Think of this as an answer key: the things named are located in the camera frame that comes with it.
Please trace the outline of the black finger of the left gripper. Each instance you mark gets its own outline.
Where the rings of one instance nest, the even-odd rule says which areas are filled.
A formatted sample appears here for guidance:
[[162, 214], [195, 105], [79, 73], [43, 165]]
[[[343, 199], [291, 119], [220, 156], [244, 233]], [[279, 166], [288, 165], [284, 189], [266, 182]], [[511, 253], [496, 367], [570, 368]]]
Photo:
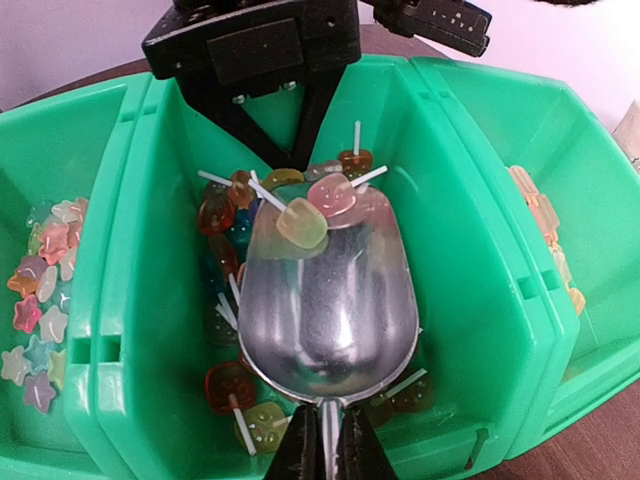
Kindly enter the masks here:
[[221, 92], [183, 92], [187, 104], [244, 144], [272, 168], [286, 167], [282, 150], [239, 104]]
[[329, 105], [346, 70], [345, 66], [312, 73], [304, 84], [304, 96], [298, 117], [288, 167], [305, 170], [310, 162], [318, 134]]

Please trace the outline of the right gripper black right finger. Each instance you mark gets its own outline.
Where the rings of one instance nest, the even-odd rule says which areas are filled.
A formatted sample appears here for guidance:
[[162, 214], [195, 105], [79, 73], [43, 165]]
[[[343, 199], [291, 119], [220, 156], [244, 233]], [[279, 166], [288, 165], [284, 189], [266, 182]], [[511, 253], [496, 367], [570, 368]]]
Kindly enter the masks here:
[[337, 450], [337, 478], [344, 480], [391, 480], [398, 476], [360, 407], [343, 418]]

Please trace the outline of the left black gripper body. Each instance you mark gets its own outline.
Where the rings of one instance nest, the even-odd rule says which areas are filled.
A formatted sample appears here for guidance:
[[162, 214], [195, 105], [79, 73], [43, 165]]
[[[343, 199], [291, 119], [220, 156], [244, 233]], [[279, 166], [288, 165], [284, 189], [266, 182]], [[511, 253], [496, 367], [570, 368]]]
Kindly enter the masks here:
[[330, 103], [361, 57], [354, 1], [177, 1], [142, 42], [152, 73], [195, 108], [295, 83]]

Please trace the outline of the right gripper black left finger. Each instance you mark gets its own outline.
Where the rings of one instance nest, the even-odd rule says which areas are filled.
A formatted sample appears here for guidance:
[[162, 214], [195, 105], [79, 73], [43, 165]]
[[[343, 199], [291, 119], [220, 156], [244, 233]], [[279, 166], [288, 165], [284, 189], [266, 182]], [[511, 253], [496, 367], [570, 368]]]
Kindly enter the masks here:
[[320, 428], [311, 404], [296, 408], [264, 480], [320, 478]]

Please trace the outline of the silver metal scoop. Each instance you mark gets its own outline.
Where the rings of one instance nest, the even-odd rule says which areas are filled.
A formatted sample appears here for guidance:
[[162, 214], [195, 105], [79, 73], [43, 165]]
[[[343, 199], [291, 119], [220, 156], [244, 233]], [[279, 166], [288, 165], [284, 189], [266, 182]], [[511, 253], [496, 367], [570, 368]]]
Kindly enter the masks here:
[[419, 336], [414, 287], [390, 200], [368, 187], [351, 225], [309, 253], [276, 228], [263, 203], [240, 291], [238, 332], [256, 373], [284, 395], [316, 406], [325, 472], [338, 476], [344, 410], [387, 387]]

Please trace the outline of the green candy bin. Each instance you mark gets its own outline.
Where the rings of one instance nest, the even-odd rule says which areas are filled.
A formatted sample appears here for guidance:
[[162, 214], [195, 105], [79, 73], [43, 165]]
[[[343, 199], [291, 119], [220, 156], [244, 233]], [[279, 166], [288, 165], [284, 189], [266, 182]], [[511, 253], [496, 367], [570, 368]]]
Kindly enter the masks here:
[[[457, 479], [522, 452], [547, 414], [578, 333], [535, 220], [507, 172], [523, 166], [560, 211], [561, 243], [582, 221], [539, 169], [539, 123], [567, 91], [539, 79], [435, 58], [365, 56], [349, 66], [316, 142], [335, 157], [363, 125], [388, 167], [380, 186], [403, 236], [423, 331], [416, 362], [435, 406], [379, 433], [403, 479]], [[198, 275], [204, 248], [198, 170], [267, 172], [148, 73], [86, 88], [62, 122], [66, 158], [90, 175], [65, 188], [89, 199], [67, 330], [69, 366], [49, 420], [14, 403], [16, 438], [52, 446], [71, 470], [111, 479], [253, 479], [252, 457], [214, 414], [206, 372], [236, 357], [210, 344]]]
[[109, 80], [1, 116], [1, 277], [27, 251], [30, 209], [84, 197], [88, 216], [77, 255], [63, 348], [63, 390], [48, 413], [1, 384], [1, 475], [5, 479], [128, 479], [97, 420], [98, 313], [112, 223], [131, 140], [151, 78]]
[[566, 85], [438, 58], [413, 66], [511, 227], [542, 377], [509, 450], [561, 432], [639, 376], [639, 176]]

